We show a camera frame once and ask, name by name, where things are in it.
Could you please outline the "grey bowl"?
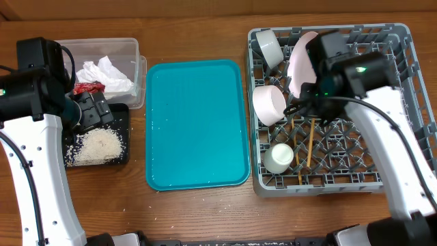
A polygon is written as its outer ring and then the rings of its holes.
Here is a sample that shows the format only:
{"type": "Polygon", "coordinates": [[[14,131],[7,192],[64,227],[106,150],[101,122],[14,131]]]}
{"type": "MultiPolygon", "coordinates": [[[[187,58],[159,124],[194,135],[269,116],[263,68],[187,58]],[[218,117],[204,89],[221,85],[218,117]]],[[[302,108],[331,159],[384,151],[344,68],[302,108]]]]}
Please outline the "grey bowl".
{"type": "Polygon", "coordinates": [[[283,51],[274,31],[267,29],[255,34],[262,55],[270,69],[273,69],[283,61],[283,51]]]}

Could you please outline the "white napkin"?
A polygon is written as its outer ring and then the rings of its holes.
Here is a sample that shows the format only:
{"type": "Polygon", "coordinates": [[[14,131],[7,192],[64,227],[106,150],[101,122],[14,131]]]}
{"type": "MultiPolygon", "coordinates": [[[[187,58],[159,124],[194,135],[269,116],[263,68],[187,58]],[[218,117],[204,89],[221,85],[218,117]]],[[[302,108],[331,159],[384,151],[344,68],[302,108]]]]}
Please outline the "white napkin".
{"type": "Polygon", "coordinates": [[[131,92],[134,83],[111,62],[108,56],[93,61],[85,61],[83,68],[76,72],[79,83],[99,82],[105,86],[104,91],[110,93],[131,92]]]}

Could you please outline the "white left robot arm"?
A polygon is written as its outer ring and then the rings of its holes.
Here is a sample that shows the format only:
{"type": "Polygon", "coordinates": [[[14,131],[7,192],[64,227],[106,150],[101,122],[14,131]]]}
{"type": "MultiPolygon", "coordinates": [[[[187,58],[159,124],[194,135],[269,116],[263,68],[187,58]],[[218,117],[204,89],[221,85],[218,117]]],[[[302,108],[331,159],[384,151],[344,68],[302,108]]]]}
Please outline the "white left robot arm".
{"type": "Polygon", "coordinates": [[[113,121],[102,93],[73,93],[70,51],[45,38],[16,43],[18,68],[1,77],[1,145],[10,165],[24,245],[113,245],[87,237],[72,204],[63,134],[86,133],[113,121]]]}

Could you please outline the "pile of white rice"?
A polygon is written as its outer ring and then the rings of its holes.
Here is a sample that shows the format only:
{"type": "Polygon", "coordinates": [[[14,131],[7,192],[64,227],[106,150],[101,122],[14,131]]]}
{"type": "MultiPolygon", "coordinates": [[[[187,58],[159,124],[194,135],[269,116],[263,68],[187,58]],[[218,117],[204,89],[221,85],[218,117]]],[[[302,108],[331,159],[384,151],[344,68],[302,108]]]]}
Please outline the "pile of white rice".
{"type": "Polygon", "coordinates": [[[122,136],[112,129],[95,128],[78,135],[66,148],[67,167],[104,165],[121,158],[126,152],[122,136]]]}

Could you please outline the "white cup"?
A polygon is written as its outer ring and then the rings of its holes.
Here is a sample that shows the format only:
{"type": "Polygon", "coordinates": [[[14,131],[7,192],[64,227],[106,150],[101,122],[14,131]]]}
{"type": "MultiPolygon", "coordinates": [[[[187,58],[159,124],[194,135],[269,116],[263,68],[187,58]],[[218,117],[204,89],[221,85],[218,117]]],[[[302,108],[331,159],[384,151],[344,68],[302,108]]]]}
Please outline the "white cup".
{"type": "Polygon", "coordinates": [[[272,174],[282,174],[294,160],[292,148],[285,143],[270,147],[264,154],[264,167],[272,174]]]}

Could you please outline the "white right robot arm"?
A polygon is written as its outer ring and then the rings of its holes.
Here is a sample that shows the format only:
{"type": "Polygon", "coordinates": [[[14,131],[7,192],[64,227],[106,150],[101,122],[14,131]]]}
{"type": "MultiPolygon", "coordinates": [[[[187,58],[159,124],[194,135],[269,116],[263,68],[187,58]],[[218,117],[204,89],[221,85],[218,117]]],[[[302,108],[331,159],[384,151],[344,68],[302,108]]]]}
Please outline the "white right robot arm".
{"type": "Polygon", "coordinates": [[[303,83],[299,112],[327,124],[345,117],[365,140],[382,180],[390,217],[326,235],[325,245],[435,245],[436,177],[406,119],[391,65],[378,51],[353,54],[336,30],[306,45],[314,83],[303,83]]]}

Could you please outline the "wooden chopstick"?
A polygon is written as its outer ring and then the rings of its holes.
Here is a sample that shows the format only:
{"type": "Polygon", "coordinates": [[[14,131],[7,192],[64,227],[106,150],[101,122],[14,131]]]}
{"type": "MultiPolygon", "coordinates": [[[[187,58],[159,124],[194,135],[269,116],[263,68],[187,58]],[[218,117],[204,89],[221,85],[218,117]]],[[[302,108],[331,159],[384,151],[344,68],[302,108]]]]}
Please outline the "wooden chopstick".
{"type": "MultiPolygon", "coordinates": [[[[292,130],[296,130],[295,124],[294,124],[294,118],[292,118],[291,123],[292,123],[292,130]]],[[[293,142],[294,142],[294,147],[298,147],[296,134],[293,136],[293,142]]],[[[294,154],[295,154],[296,167],[298,167],[300,165],[298,150],[294,151],[294,154]]],[[[302,176],[301,176],[300,171],[298,171],[298,183],[299,183],[299,185],[302,185],[302,176]]]]}
{"type": "Polygon", "coordinates": [[[309,143],[308,143],[309,145],[308,145],[308,154],[307,154],[307,168],[310,168],[310,166],[311,166],[314,128],[315,128],[315,118],[312,118],[311,119],[311,129],[310,129],[310,133],[309,133],[309,143]]]}

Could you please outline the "large white plate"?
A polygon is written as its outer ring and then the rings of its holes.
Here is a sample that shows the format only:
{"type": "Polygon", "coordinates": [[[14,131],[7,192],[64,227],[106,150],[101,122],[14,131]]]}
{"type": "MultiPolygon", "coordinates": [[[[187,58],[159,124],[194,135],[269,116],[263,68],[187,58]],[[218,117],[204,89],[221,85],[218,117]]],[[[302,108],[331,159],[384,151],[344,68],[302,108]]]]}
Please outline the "large white plate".
{"type": "Polygon", "coordinates": [[[303,83],[315,83],[316,75],[314,73],[311,61],[309,59],[306,45],[318,34],[310,31],[299,38],[292,49],[289,59],[287,75],[291,78],[289,91],[295,98],[300,98],[301,86],[303,83]]]}

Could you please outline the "red snack wrapper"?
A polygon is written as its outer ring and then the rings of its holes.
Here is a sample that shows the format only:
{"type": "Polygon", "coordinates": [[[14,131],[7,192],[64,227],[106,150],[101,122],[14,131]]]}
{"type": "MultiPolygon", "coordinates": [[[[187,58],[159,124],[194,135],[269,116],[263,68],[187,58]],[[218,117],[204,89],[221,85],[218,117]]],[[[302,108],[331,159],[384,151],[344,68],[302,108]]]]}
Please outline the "red snack wrapper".
{"type": "Polygon", "coordinates": [[[96,93],[96,92],[104,92],[105,85],[101,84],[98,81],[92,82],[92,83],[76,83],[74,86],[73,93],[81,94],[83,92],[89,92],[90,94],[96,93]]]}

